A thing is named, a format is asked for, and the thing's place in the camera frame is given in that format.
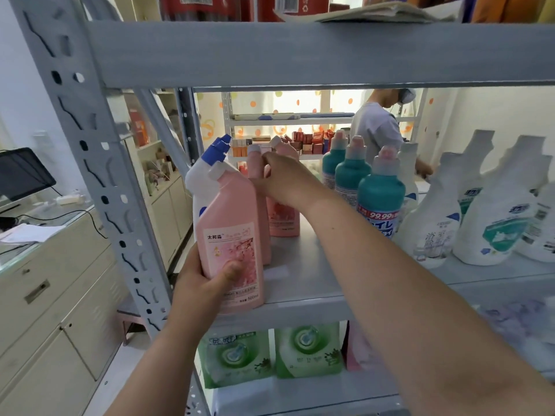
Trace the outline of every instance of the cabinet handle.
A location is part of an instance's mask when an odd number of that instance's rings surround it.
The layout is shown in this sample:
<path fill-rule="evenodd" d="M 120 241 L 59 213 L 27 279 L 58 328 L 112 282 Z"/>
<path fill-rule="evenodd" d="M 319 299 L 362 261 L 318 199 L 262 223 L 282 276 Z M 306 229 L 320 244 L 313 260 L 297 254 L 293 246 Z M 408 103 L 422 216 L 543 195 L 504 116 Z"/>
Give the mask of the cabinet handle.
<path fill-rule="evenodd" d="M 30 294 L 25 296 L 25 302 L 27 302 L 27 304 L 30 304 L 32 301 L 37 299 L 39 297 L 39 295 L 42 292 L 44 292 L 46 289 L 48 289 L 49 287 L 50 287 L 50 282 L 46 279 L 40 285 L 35 287 L 35 289 L 33 289 L 33 291 Z"/>

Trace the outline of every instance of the pink bottle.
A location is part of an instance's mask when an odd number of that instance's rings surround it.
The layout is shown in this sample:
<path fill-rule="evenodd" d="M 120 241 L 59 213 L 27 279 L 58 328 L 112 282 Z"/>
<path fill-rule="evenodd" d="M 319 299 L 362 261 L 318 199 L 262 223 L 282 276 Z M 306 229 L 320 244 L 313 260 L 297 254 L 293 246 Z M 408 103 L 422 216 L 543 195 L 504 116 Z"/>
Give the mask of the pink bottle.
<path fill-rule="evenodd" d="M 283 143 L 279 136 L 275 136 L 270 141 L 270 146 L 272 146 L 279 155 L 291 156 L 299 160 L 299 154 L 295 150 L 295 147 Z M 280 237 L 299 236 L 301 233 L 299 211 L 292 207 L 284 206 L 270 197 L 267 197 L 266 202 L 268 220 L 270 222 L 270 235 Z"/>
<path fill-rule="evenodd" d="M 246 169 L 249 178 L 264 178 L 264 159 L 260 146 L 251 144 L 247 148 Z M 262 264 L 268 265 L 272 261 L 272 247 L 270 244 L 270 225 L 268 223 L 268 209 L 266 197 L 256 194 L 258 209 L 258 223 L 260 224 L 260 246 L 262 248 Z"/>
<path fill-rule="evenodd" d="M 220 192 L 197 223 L 200 262 L 207 278 L 239 259 L 246 270 L 225 295 L 222 313 L 247 311 L 264 304 L 264 275 L 256 190 L 252 182 L 225 162 L 216 162 L 208 176 Z"/>

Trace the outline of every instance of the black monitor screen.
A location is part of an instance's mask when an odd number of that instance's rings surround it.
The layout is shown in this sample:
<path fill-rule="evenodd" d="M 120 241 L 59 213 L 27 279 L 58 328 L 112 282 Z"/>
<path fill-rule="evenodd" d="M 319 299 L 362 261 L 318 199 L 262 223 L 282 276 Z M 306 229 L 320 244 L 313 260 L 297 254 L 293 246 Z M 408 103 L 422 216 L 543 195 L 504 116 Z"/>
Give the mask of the black monitor screen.
<path fill-rule="evenodd" d="M 17 148 L 0 153 L 0 194 L 11 201 L 55 184 L 56 180 L 30 148 Z"/>

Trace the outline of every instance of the perforated metal upright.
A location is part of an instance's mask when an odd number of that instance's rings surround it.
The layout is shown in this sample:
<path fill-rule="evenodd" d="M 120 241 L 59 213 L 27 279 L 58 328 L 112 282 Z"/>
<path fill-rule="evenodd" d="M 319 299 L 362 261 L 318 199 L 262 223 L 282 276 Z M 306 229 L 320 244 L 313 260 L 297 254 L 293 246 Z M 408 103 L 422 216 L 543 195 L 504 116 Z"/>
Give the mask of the perforated metal upright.
<path fill-rule="evenodd" d="M 106 0 L 83 1 L 93 19 L 119 19 Z M 10 3 L 126 283 L 153 338 L 166 321 L 171 288 L 135 170 L 121 142 L 129 136 L 129 126 L 114 122 L 87 36 L 87 14 L 78 0 Z M 172 152 L 178 169 L 185 174 L 190 162 L 156 98 L 149 89 L 135 88 L 135 93 Z M 191 380 L 186 413 L 209 414 L 197 373 Z"/>

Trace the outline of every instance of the person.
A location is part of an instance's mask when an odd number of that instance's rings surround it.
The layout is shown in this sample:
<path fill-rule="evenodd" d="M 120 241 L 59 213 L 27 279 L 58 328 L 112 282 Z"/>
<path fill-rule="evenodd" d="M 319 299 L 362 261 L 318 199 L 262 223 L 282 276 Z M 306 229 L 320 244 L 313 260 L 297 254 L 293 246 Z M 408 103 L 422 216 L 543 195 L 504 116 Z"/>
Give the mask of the person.
<path fill-rule="evenodd" d="M 366 144 L 366 161 L 372 165 L 374 157 L 386 145 L 395 146 L 397 151 L 405 142 L 395 117 L 384 108 L 394 104 L 409 104 L 416 97 L 413 89 L 374 89 L 364 105 L 352 119 L 351 136 L 360 135 Z M 416 159 L 416 173 L 422 178 L 434 173 L 426 162 Z"/>
<path fill-rule="evenodd" d="M 312 225 L 345 299 L 413 416 L 555 414 L 554 387 L 462 297 L 302 164 L 275 153 L 264 158 L 272 172 L 253 180 L 257 190 L 298 209 Z M 197 246 L 191 248 L 165 327 L 106 416 L 183 416 L 195 349 L 242 270 L 231 261 L 207 280 Z"/>

